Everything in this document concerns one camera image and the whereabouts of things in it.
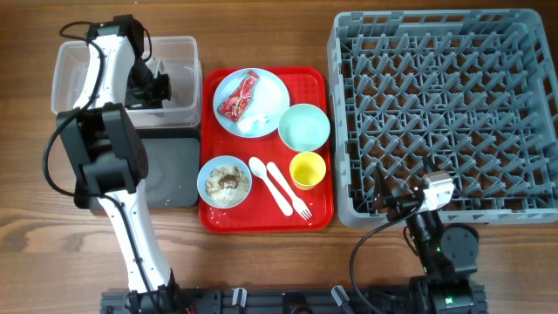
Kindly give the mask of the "red snack wrapper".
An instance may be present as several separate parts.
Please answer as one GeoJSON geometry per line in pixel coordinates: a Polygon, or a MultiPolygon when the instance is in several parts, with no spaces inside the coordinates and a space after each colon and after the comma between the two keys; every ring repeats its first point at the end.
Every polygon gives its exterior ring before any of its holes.
{"type": "Polygon", "coordinates": [[[232,122],[237,122],[248,109],[259,75],[249,70],[236,89],[219,105],[217,112],[232,122]]]}

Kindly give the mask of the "leftover rice and food scraps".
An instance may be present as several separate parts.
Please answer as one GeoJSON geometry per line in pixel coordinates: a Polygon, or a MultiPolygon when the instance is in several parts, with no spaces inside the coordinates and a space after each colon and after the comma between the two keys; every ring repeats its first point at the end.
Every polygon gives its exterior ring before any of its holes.
{"type": "Polygon", "coordinates": [[[245,199],[250,190],[248,177],[235,166],[213,169],[205,181],[206,193],[221,208],[233,207],[245,199]]]}

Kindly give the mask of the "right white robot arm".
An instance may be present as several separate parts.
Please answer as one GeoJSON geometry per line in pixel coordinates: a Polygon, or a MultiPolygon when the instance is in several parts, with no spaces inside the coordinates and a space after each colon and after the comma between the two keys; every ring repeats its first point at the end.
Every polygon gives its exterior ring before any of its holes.
{"type": "Polygon", "coordinates": [[[427,161],[421,185],[395,196],[374,168],[373,207],[388,210],[391,223],[404,221],[425,274],[409,281],[409,313],[486,313],[484,288],[473,284],[478,270],[479,234],[465,223],[444,224],[439,211],[452,200],[455,185],[444,170],[427,161]]]}

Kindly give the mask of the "small light blue bowl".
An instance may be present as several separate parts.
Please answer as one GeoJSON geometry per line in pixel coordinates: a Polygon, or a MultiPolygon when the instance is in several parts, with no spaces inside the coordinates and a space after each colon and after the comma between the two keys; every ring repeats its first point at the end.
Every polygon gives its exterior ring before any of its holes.
{"type": "MultiPolygon", "coordinates": [[[[213,208],[219,208],[219,209],[228,209],[228,208],[221,208],[218,205],[214,204],[211,199],[209,198],[208,194],[206,193],[206,188],[205,188],[205,181],[208,178],[210,172],[215,169],[216,167],[221,167],[221,166],[225,166],[225,165],[231,165],[231,166],[235,166],[240,168],[244,174],[248,177],[248,181],[250,184],[250,190],[252,188],[252,176],[251,173],[248,169],[248,166],[240,159],[234,157],[234,156],[230,156],[230,155],[222,155],[222,156],[218,156],[215,157],[211,160],[209,160],[208,162],[206,162],[203,167],[201,168],[199,174],[198,174],[198,178],[197,178],[197,188],[198,188],[198,192],[200,194],[201,199],[208,204],[209,206],[213,207],[213,208]]],[[[241,201],[238,204],[235,204],[233,207],[241,204],[243,201],[241,201]]]]}

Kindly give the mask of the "white tissue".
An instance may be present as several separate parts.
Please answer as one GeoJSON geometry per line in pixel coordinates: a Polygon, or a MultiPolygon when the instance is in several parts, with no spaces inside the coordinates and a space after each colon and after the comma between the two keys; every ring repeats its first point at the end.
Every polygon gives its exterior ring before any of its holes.
{"type": "Polygon", "coordinates": [[[264,113],[255,113],[240,118],[236,125],[242,133],[252,133],[256,125],[267,124],[268,122],[269,119],[264,113]]]}

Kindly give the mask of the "yellow plastic cup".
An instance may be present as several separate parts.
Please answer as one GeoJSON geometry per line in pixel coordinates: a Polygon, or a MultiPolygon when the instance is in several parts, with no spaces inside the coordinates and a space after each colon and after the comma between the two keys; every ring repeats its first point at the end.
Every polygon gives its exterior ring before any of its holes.
{"type": "Polygon", "coordinates": [[[326,175],[327,167],[323,157],[314,152],[301,152],[289,164],[289,174],[295,186],[301,190],[311,190],[326,175]]]}

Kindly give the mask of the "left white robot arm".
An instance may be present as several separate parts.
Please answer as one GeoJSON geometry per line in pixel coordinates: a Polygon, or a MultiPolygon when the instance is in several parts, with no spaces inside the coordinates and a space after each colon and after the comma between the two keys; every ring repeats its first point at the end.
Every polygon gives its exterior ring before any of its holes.
{"type": "Polygon", "coordinates": [[[81,37],[90,59],[84,90],[60,112],[47,142],[61,140],[76,176],[72,198],[95,198],[110,218],[128,275],[119,304],[130,313],[189,313],[154,234],[146,202],[148,158],[128,109],[159,108],[171,98],[170,79],[144,57],[148,31],[131,15],[87,23],[81,37]]]}

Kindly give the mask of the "black plastic waste tray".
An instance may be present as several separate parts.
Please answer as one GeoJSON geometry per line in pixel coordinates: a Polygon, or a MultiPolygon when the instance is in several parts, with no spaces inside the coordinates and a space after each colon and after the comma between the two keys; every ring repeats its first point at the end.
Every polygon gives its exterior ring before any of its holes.
{"type": "Polygon", "coordinates": [[[78,208],[100,212],[96,197],[85,194],[114,191],[139,192],[145,184],[143,202],[153,209],[187,208],[198,201],[201,142],[193,128],[150,128],[107,123],[91,133],[68,128],[61,134],[76,175],[74,203],[78,208]]]}

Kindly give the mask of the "mint green bowl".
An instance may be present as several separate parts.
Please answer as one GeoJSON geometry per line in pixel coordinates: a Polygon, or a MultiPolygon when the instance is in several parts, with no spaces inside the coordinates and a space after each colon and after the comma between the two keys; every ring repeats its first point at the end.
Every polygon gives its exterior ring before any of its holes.
{"type": "Polygon", "coordinates": [[[280,118],[278,133],[282,142],[293,151],[315,151],[330,137],[330,121],[318,106],[296,104],[280,118]]]}

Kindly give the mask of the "clear plastic waste bin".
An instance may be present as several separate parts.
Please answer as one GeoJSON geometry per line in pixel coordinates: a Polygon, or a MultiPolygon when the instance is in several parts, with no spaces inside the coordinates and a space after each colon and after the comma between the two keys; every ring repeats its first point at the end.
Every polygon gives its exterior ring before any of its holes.
{"type": "MultiPolygon", "coordinates": [[[[162,107],[131,110],[128,115],[137,128],[194,127],[201,120],[201,63],[197,43],[189,36],[152,37],[144,40],[146,57],[161,58],[170,78],[172,96],[162,107]]],[[[90,53],[78,41],[61,44],[51,88],[53,113],[69,111],[85,84],[90,53]]]]}

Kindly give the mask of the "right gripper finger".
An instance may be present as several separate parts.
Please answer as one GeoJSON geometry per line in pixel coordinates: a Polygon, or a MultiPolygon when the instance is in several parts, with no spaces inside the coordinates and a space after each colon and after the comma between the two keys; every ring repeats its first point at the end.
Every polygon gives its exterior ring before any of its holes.
{"type": "Polygon", "coordinates": [[[425,172],[427,174],[432,174],[441,171],[441,169],[434,162],[432,162],[428,156],[424,156],[422,161],[424,164],[425,172]]]}
{"type": "Polygon", "coordinates": [[[392,193],[379,165],[374,168],[374,190],[372,194],[372,208],[381,209],[390,205],[392,193]]]}

